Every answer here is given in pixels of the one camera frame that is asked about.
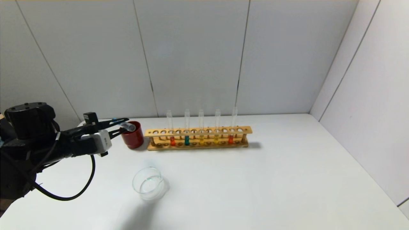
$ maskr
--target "white wall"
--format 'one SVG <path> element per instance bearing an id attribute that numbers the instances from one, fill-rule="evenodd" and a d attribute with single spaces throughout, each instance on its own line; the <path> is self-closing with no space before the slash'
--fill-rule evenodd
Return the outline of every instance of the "white wall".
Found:
<path id="1" fill-rule="evenodd" d="M 237 92 L 245 1 L 135 0 L 159 116 L 231 113 Z"/>
<path id="2" fill-rule="evenodd" d="M 30 34 L 15 1 L 0 1 L 0 111 L 25 102 L 54 108 L 62 129 L 80 122 Z"/>
<path id="3" fill-rule="evenodd" d="M 19 4 L 80 119 L 157 116 L 132 0 Z"/>
<path id="4" fill-rule="evenodd" d="M 251 1 L 237 106 L 308 113 L 357 1 Z"/>
<path id="5" fill-rule="evenodd" d="M 380 0 L 360 0 L 310 114 L 320 120 L 369 26 Z"/>
<path id="6" fill-rule="evenodd" d="M 399 204 L 409 196 L 409 1 L 382 0 L 321 124 Z"/>
<path id="7" fill-rule="evenodd" d="M 248 0 L 18 3 L 27 20 L 20 28 L 31 28 L 34 37 L 28 30 L 16 38 L 19 32 L 3 26 L 0 32 L 16 39 L 2 42 L 0 50 L 13 48 L 49 72 L 27 70 L 32 79 L 55 75 L 47 83 L 58 80 L 67 96 L 37 84 L 21 94 L 28 97 L 24 102 L 39 100 L 36 93 L 49 103 L 69 101 L 82 119 L 88 111 L 100 118 L 163 116 L 167 109 L 183 115 L 185 108 L 192 115 L 200 108 L 207 115 L 216 108 L 230 114 L 236 101 L 240 114 L 308 112 L 357 2 L 252 1 L 250 9 Z M 10 14 L 2 18 L 10 25 Z M 27 41 L 38 42 L 32 49 L 43 52 L 50 68 L 25 54 L 27 44 L 20 43 Z M 2 73 L 25 79 L 27 67 L 13 59 L 16 54 L 3 52 Z M 0 102 L 20 103 L 11 93 L 19 87 L 3 80 L 8 91 Z M 78 119 L 72 111 L 56 110 L 68 120 Z"/>

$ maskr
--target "black cable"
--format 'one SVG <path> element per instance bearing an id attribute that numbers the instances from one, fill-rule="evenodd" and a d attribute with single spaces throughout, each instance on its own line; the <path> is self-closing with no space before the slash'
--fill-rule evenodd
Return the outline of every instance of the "black cable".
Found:
<path id="1" fill-rule="evenodd" d="M 38 191 L 40 191 L 44 195 L 46 195 L 46 196 L 48 196 L 50 198 L 59 200 L 59 201 L 70 201 L 70 200 L 74 200 L 75 198 L 79 197 L 88 188 L 88 186 L 90 185 L 90 183 L 92 181 L 92 178 L 94 177 L 94 174 L 95 174 L 95 158 L 94 158 L 93 155 L 90 155 L 91 156 L 91 161 L 92 161 L 92 171 L 91 171 L 90 178 L 88 179 L 88 182 L 85 185 L 85 187 L 77 195 L 72 196 L 72 197 L 56 196 L 56 195 L 50 193 L 49 191 L 45 190 L 43 187 L 41 187 L 39 184 L 37 184 L 33 179 L 31 179 L 31 177 L 29 175 L 27 175 L 27 173 L 25 173 L 23 170 L 21 170 L 18 167 L 18 165 L 14 162 L 14 160 L 7 153 L 1 152 L 1 154 L 13 165 L 13 167 L 16 168 L 16 170 L 27 180 L 27 182 L 29 184 L 31 184 L 34 188 L 36 188 Z"/>
<path id="2" fill-rule="evenodd" d="M 48 153 L 42 158 L 42 160 L 40 160 L 40 162 L 31 170 L 30 173 L 36 173 L 37 169 L 43 165 L 43 163 L 48 159 L 48 157 L 50 157 L 50 155 L 52 154 L 52 152 L 54 151 L 55 146 L 57 145 L 58 139 L 56 139 L 54 141 L 54 144 L 52 145 L 51 149 L 48 151 Z"/>
<path id="3" fill-rule="evenodd" d="M 51 164 L 49 164 L 49 165 L 43 166 L 43 167 L 40 168 L 39 171 L 43 171 L 44 169 L 46 169 L 46 168 L 48 168 L 48 167 L 51 167 L 51 166 L 55 165 L 55 164 L 58 163 L 58 162 L 60 162 L 60 161 L 56 161 L 56 162 L 51 163 Z"/>

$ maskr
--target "wooden test tube rack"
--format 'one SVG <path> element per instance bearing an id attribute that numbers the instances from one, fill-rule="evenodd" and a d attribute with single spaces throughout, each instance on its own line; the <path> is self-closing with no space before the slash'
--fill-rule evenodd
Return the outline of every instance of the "wooden test tube rack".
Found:
<path id="1" fill-rule="evenodd" d="M 250 126 L 220 127 L 220 132 L 215 133 L 216 127 L 204 128 L 201 134 L 199 128 L 191 128 L 185 133 L 185 129 L 148 129 L 145 137 L 150 143 L 149 151 L 155 150 L 181 150 L 181 149 L 218 149 L 218 148 L 238 148 L 248 147 L 247 134 L 253 133 Z M 218 144 L 214 143 L 214 136 L 218 134 Z M 204 144 L 200 144 L 199 136 L 203 135 Z M 229 135 L 233 135 L 233 144 L 229 144 Z M 184 137 L 189 136 L 190 145 L 184 144 Z M 171 146 L 170 137 L 175 137 L 175 146 Z"/>

